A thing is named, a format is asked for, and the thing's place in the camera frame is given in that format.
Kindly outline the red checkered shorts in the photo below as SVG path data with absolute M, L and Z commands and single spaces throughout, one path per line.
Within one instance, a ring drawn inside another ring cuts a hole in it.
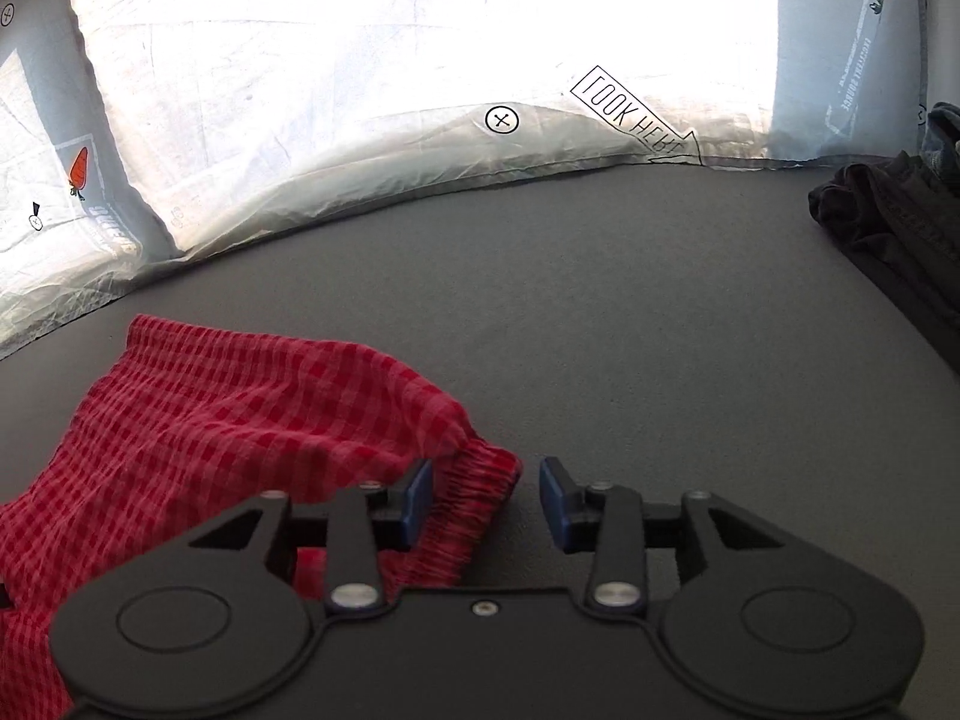
M 389 592 L 459 582 L 523 472 L 459 401 L 348 341 L 229 332 L 140 316 L 39 476 L 2 509 L 2 712 L 70 707 L 49 650 L 83 583 L 267 489 L 295 502 L 433 465 L 415 546 L 381 562 Z

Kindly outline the dark folded clothes pile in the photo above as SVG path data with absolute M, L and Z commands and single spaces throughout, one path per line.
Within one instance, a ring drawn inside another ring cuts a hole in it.
M 936 104 L 918 153 L 851 163 L 807 195 L 812 220 L 958 366 L 958 107 Z

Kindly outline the white printed curtain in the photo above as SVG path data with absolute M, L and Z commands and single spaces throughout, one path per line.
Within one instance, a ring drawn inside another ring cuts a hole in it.
M 885 156 L 926 0 L 2 0 L 2 348 L 398 200 Z

